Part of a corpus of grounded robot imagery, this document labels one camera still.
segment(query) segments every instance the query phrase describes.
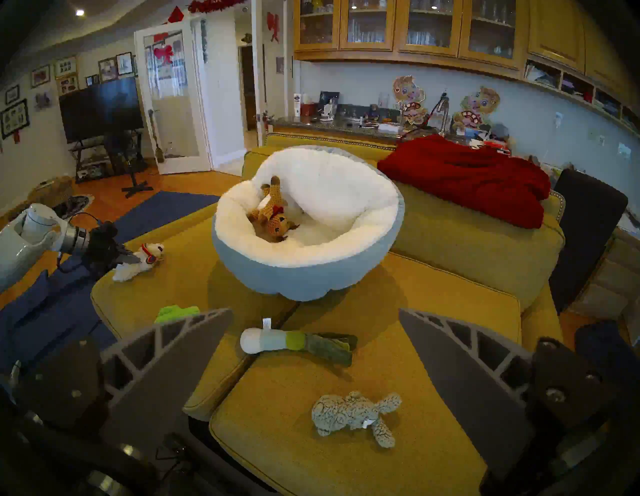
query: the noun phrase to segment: gray plush toy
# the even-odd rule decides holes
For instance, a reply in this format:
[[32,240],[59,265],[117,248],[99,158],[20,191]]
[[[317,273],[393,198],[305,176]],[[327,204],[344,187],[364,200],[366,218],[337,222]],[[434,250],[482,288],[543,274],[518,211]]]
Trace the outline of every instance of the gray plush toy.
[[353,429],[366,429],[371,426],[373,435],[383,448],[393,448],[396,440],[385,425],[381,413],[389,413],[400,406],[402,400],[396,393],[373,403],[358,391],[352,391],[346,398],[335,394],[325,394],[311,410],[311,419],[318,429],[318,434],[328,436],[332,431],[339,431],[349,426]]

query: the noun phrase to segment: red blanket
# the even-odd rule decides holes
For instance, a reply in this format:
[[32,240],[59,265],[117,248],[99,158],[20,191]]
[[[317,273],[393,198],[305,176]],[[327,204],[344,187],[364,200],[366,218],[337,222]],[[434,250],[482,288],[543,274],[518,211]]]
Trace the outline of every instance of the red blanket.
[[434,134],[400,143],[378,169],[443,200],[510,224],[540,228],[549,196],[547,174],[535,164],[496,150],[457,145]]

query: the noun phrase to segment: white fleece lining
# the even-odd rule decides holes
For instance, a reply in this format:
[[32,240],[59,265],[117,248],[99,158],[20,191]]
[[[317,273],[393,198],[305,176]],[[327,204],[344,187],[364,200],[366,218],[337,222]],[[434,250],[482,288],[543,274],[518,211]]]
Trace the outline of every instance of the white fleece lining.
[[[262,200],[260,185],[280,177],[287,218],[300,224],[281,243],[255,235],[247,212]],[[380,240],[398,212],[398,194],[367,165],[320,150],[286,148],[272,154],[254,178],[218,201],[216,235],[229,248],[274,267],[304,267],[342,260]]]

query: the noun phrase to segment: yellow sofa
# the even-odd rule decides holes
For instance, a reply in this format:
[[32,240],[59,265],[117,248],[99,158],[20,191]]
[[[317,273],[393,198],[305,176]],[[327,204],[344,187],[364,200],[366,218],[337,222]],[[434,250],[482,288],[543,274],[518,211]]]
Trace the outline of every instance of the yellow sofa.
[[[308,143],[344,148],[373,165],[392,151],[358,140],[275,133],[247,154],[243,176],[253,177],[274,151]],[[234,311],[184,411],[209,421],[218,443],[282,494],[477,493],[484,462],[431,384],[399,324],[399,308],[477,323],[527,349],[543,335],[562,340],[547,283],[564,245],[560,196],[545,200],[539,230],[524,230],[398,186],[406,213],[392,251],[361,282],[320,300],[296,303],[242,286],[213,248],[215,205],[128,244],[164,243],[166,260],[153,271],[125,284],[107,275],[93,288],[93,304],[118,338],[152,323],[166,305]],[[357,335],[353,365],[334,367],[287,350],[248,357],[240,333],[269,316],[284,330]],[[378,447],[366,429],[326,438],[316,433],[315,401],[352,390],[373,400],[389,392],[402,396],[401,407],[385,416],[393,449]]]

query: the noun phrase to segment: green plush toy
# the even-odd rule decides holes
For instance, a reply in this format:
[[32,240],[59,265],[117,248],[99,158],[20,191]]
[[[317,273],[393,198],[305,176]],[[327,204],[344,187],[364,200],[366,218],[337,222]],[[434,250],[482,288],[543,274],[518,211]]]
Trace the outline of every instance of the green plush toy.
[[307,334],[301,331],[271,329],[271,320],[264,319],[263,329],[245,329],[240,336],[240,347],[253,355],[261,351],[291,349],[308,351],[329,362],[349,367],[358,338],[348,334]]

